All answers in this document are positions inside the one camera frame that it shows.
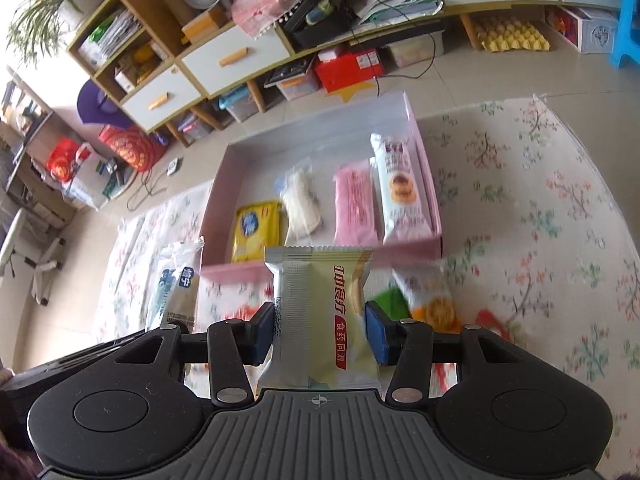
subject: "blue stool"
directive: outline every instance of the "blue stool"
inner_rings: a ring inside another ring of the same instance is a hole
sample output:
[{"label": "blue stool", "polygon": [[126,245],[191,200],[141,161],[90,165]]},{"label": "blue stool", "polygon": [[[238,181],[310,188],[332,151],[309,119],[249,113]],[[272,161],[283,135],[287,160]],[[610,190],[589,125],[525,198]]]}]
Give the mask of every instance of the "blue stool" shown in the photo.
[{"label": "blue stool", "polygon": [[609,56],[609,61],[616,68],[620,68],[622,56],[629,56],[636,63],[640,64],[640,44],[638,44],[633,37],[635,10],[636,0],[622,0],[616,41],[613,45],[613,52],[611,56]]}]

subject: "drawer handle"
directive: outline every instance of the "drawer handle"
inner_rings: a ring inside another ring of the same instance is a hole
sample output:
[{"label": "drawer handle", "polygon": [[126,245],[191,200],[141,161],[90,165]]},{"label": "drawer handle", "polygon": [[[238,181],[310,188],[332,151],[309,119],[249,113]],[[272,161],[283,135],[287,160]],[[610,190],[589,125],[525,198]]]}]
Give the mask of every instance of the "drawer handle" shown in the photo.
[{"label": "drawer handle", "polygon": [[240,61],[243,57],[246,57],[247,54],[249,54],[249,47],[244,46],[240,50],[237,50],[236,52],[234,52],[233,54],[230,54],[229,56],[226,56],[225,58],[221,59],[218,64],[220,66],[230,65],[232,63],[235,63],[236,61]]},{"label": "drawer handle", "polygon": [[153,101],[149,105],[149,107],[148,107],[149,111],[155,110],[156,108],[162,106],[165,102],[167,102],[169,99],[171,99],[171,97],[172,96],[169,94],[169,92],[165,92],[158,99],[156,99],[155,101]]}]

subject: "circular button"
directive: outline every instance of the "circular button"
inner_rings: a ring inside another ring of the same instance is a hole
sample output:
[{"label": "circular button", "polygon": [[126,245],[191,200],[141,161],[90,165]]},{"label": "circular button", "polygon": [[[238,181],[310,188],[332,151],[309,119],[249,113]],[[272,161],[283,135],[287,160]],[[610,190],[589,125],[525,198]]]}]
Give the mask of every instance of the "circular button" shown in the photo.
[{"label": "circular button", "polygon": [[235,404],[236,402],[242,402],[247,398],[246,391],[242,388],[223,388],[216,395],[220,402],[226,402],[227,404]]},{"label": "circular button", "polygon": [[391,398],[395,402],[411,404],[422,399],[422,393],[420,390],[416,390],[415,388],[398,388],[397,390],[393,391],[393,393],[391,394]]},{"label": "circular button", "polygon": [[564,404],[539,390],[512,390],[495,397],[491,412],[508,428],[535,433],[548,431],[566,416]]},{"label": "circular button", "polygon": [[109,433],[134,426],[145,418],[146,400],[125,390],[106,390],[85,397],[76,404],[74,417],[91,431]]}]

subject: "metal screw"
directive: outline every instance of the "metal screw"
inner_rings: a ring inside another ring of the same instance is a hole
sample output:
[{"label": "metal screw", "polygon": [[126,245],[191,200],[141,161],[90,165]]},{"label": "metal screw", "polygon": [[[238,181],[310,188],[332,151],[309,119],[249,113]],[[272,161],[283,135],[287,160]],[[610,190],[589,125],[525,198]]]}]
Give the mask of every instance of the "metal screw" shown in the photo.
[{"label": "metal screw", "polygon": [[235,404],[246,399],[246,391],[242,388],[223,388],[216,395],[220,402],[227,404]]},{"label": "metal screw", "polygon": [[398,388],[393,391],[391,398],[395,402],[411,404],[412,402],[418,402],[422,398],[422,392],[415,388]]}]

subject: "tile floor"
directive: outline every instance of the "tile floor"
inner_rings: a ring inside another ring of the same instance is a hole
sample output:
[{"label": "tile floor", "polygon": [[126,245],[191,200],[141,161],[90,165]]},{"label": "tile floor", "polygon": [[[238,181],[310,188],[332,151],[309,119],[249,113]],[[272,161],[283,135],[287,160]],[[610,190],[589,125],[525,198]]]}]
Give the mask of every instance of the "tile floor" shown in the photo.
[{"label": "tile floor", "polygon": [[[618,201],[636,244],[640,242],[640,67],[613,69],[606,56],[581,56],[550,30],[550,53],[508,52],[488,54],[469,47],[462,35],[446,38],[446,54],[435,60],[419,80],[384,78],[381,93],[406,91],[418,118],[457,106],[492,99],[547,95],[548,104],[585,144]],[[415,75],[426,63],[400,72]],[[376,94],[375,85],[354,99]],[[293,102],[279,102],[266,114],[213,133],[196,146],[172,148],[156,168],[160,175],[169,161],[183,156],[182,169],[163,177],[166,191],[146,200],[138,212],[167,197],[215,176],[225,145],[241,137],[276,126],[283,121],[340,104],[339,96],[316,92]],[[47,307],[25,309],[17,349],[17,368],[25,369],[84,348],[92,342],[94,305],[102,276],[116,238],[118,223],[137,213],[127,211],[125,196],[99,213],[78,214],[66,230],[65,267],[55,279]]]}]

